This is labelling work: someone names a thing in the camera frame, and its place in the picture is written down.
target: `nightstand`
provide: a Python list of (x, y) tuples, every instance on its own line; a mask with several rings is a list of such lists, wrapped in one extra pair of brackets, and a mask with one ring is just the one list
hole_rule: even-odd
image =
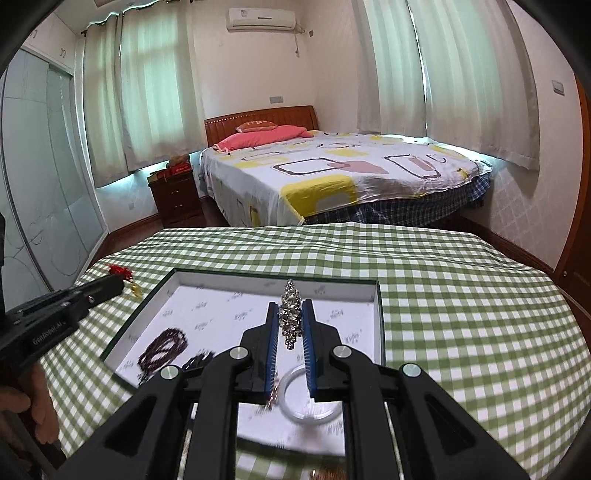
[(201, 216), (205, 225), (193, 170), (153, 181), (149, 185), (165, 228), (174, 227), (175, 223), (194, 216)]

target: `white wall-mounted air conditioner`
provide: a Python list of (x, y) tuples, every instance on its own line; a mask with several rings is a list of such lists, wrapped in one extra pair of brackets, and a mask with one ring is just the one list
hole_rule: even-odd
[(228, 31), (283, 30), (296, 28), (295, 12), (271, 8), (231, 8), (228, 11)]

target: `silver screw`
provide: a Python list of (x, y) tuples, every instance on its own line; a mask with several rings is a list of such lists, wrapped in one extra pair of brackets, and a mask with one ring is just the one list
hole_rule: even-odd
[(243, 346), (234, 347), (230, 350), (230, 356), (234, 360), (242, 360), (244, 357), (248, 355), (248, 350), (245, 349)]
[(333, 348), (333, 353), (338, 358), (347, 358), (351, 356), (351, 348), (346, 345), (339, 345)]
[(417, 364), (406, 364), (402, 368), (402, 373), (407, 377), (418, 377), (421, 374), (421, 367)]
[(177, 367), (169, 365), (160, 371), (160, 376), (165, 380), (172, 380), (178, 376), (179, 372), (180, 370)]

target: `light switch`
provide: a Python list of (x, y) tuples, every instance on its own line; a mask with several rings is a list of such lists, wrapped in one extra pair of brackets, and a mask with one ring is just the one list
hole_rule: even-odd
[(552, 80), (552, 87), (554, 88), (554, 93), (564, 96), (564, 85), (561, 82)]

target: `curtain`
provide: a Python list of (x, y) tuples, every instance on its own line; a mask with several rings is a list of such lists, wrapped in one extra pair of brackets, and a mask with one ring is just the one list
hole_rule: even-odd
[(360, 131), (424, 137), (423, 73), (406, 0), (353, 0), (361, 41)]
[(423, 55), (427, 135), (538, 170), (534, 76), (505, 0), (408, 0)]
[(95, 187), (206, 148), (189, 2), (158, 1), (91, 25), (83, 99)]
[(130, 170), (207, 147), (190, 29), (189, 2), (124, 13), (121, 105)]
[(126, 177), (128, 173), (119, 111), (115, 60), (118, 17), (92, 25), (86, 33), (83, 66), (83, 103), (90, 166), (95, 187)]

